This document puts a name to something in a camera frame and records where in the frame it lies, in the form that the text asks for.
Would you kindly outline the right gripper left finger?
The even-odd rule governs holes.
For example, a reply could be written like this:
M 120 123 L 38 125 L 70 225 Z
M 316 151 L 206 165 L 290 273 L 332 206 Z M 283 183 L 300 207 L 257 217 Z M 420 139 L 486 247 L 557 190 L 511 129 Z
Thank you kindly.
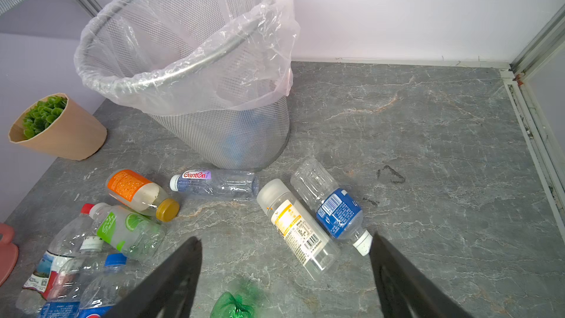
M 202 242 L 191 237 L 105 317 L 189 317 L 202 269 Z

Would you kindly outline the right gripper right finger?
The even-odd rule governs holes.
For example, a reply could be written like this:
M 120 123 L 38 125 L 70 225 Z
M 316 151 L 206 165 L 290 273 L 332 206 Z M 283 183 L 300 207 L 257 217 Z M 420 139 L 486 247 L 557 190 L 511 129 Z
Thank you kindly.
M 384 317 L 470 316 L 378 233 L 369 258 Z

